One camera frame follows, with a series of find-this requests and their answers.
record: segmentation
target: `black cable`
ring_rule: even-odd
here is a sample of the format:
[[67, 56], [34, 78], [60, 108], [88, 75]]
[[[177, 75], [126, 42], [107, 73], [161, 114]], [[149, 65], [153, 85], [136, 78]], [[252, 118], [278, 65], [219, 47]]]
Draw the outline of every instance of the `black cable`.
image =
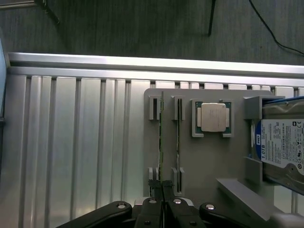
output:
[[276, 43], [278, 46], [280, 46], [280, 47], [282, 47], [282, 48], [286, 48], [286, 49], [288, 49], [288, 50], [295, 51], [295, 52], [301, 54], [302, 56], [304, 56], [304, 53], [303, 53], [302, 51], [299, 51], [299, 50], [294, 49], [294, 48], [291, 48], [291, 47], [287, 47], [287, 46], [281, 44], [279, 41], [277, 41], [277, 39], [276, 39], [274, 33], [272, 32], [272, 30], [270, 29], [270, 27], [266, 24], [266, 22], [264, 21], [264, 19], [262, 18], [262, 16], [259, 14], [259, 12], [257, 11], [256, 7], [254, 6], [254, 4], [252, 3], [251, 0], [249, 0], [249, 3], [250, 3], [250, 5], [251, 5], [251, 7], [253, 8], [253, 10], [255, 11], [255, 13], [257, 14], [257, 16], [258, 16], [258, 17], [260, 18], [260, 20], [262, 21], [262, 23], [265, 25], [266, 29], [270, 32], [272, 38], [274, 39], [275, 43]]

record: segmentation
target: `hard drive label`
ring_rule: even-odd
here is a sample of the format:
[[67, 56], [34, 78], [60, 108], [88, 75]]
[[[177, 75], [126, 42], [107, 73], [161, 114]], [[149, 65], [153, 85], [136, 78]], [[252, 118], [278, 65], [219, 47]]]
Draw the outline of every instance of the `hard drive label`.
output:
[[256, 151], [261, 161], [281, 168], [291, 163], [304, 175], [304, 119], [260, 121]]

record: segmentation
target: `floor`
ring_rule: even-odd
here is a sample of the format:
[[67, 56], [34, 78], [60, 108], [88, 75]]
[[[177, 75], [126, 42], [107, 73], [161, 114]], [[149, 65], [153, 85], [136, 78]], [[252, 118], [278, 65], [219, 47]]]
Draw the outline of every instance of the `floor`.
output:
[[[304, 65], [279, 48], [247, 0], [49, 0], [40, 8], [0, 11], [10, 51], [182, 58]], [[253, 0], [277, 39], [304, 51], [304, 1]]]

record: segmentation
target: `black table leg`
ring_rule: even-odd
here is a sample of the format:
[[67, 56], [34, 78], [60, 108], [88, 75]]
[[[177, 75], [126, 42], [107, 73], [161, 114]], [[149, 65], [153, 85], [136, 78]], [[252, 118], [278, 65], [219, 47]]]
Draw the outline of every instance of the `black table leg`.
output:
[[210, 21], [209, 21], [209, 31], [208, 31], [208, 36], [211, 36], [211, 32], [212, 32], [212, 23], [213, 23], [213, 16], [214, 16], [215, 2], [216, 2], [216, 0], [212, 0], [212, 6], [211, 6]]
[[56, 14], [50, 9], [50, 7], [47, 4], [47, 0], [43, 0], [42, 4], [40, 4], [42, 10], [47, 14], [48, 17], [51, 18], [51, 20], [55, 23], [55, 25], [58, 25], [60, 23], [59, 18], [56, 16]]

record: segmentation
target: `hard drive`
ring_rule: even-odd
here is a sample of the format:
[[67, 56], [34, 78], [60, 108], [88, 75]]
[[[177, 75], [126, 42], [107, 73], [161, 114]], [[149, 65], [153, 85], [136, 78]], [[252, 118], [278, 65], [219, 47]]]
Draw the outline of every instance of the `hard drive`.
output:
[[264, 179], [304, 195], [304, 97], [267, 102], [255, 124], [254, 158]]

